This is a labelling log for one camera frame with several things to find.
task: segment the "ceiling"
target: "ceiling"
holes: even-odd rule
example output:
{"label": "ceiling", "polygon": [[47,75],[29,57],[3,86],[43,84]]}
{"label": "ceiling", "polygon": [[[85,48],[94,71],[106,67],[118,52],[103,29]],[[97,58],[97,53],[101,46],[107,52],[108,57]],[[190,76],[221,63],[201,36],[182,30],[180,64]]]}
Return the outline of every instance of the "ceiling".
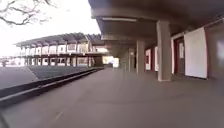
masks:
{"label": "ceiling", "polygon": [[220,18],[224,12],[223,0],[89,0],[89,3],[93,12],[98,13],[96,16],[100,16],[97,10],[104,10],[104,15],[110,11],[113,16],[127,13],[127,17],[131,15],[129,12],[135,12],[141,13],[139,18],[148,15],[153,20],[166,19],[197,27]]}
{"label": "ceiling", "polygon": [[137,39],[145,40],[146,48],[155,45],[158,20],[169,21],[170,32],[175,35],[220,19],[224,12],[223,0],[89,0],[89,4],[92,18],[97,20],[101,30],[101,38],[112,44],[109,50],[113,55],[121,54],[127,50],[125,45],[130,47],[130,42]]}

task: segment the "window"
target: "window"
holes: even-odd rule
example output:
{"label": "window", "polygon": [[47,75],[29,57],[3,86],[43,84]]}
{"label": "window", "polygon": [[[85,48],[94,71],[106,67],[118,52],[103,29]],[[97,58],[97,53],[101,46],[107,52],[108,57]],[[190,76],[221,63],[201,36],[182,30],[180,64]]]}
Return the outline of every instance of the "window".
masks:
{"label": "window", "polygon": [[65,63],[65,59],[62,59],[62,60],[61,60],[61,63]]}

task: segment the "walkway floor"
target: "walkway floor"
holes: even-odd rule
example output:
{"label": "walkway floor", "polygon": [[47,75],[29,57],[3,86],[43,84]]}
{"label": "walkway floor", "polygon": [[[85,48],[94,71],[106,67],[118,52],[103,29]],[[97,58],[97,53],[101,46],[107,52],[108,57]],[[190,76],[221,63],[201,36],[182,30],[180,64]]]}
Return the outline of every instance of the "walkway floor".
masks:
{"label": "walkway floor", "polygon": [[38,80],[27,67],[0,67],[0,89]]}
{"label": "walkway floor", "polygon": [[4,111],[11,128],[223,128],[224,84],[105,69]]}

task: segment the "roof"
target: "roof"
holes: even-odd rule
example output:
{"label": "roof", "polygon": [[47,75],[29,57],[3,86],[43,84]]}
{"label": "roof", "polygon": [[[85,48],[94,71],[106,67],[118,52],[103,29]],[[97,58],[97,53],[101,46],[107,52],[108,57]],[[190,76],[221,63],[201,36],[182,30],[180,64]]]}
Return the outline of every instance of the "roof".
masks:
{"label": "roof", "polygon": [[34,47],[34,46],[48,46],[48,45],[63,45],[63,44],[76,44],[90,41],[93,46],[104,45],[101,40],[100,34],[83,34],[83,33],[69,33],[61,35],[46,36],[27,41],[16,43],[17,47]]}

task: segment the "tree branch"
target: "tree branch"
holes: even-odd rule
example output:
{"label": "tree branch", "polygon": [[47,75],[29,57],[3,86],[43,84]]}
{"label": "tree branch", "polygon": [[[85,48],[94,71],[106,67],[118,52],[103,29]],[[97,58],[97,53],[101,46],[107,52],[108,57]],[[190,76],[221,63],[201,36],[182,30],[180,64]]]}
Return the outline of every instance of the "tree branch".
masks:
{"label": "tree branch", "polygon": [[9,7],[10,7],[12,4],[14,4],[15,2],[16,2],[16,0],[9,2],[9,3],[6,5],[6,7],[5,7],[4,9],[0,10],[0,13],[2,13],[2,12],[6,12],[6,11],[9,9]]}
{"label": "tree branch", "polygon": [[[50,0],[32,0],[33,6],[30,7],[29,4],[20,3],[18,0],[13,0],[8,2],[6,7],[0,10],[0,20],[4,21],[9,25],[26,25],[32,22],[45,22],[47,19],[41,19],[38,17],[38,14],[42,14],[42,12],[37,9],[37,6],[40,4],[48,4],[50,5]],[[13,15],[18,17],[20,20],[10,20],[10,17]]]}

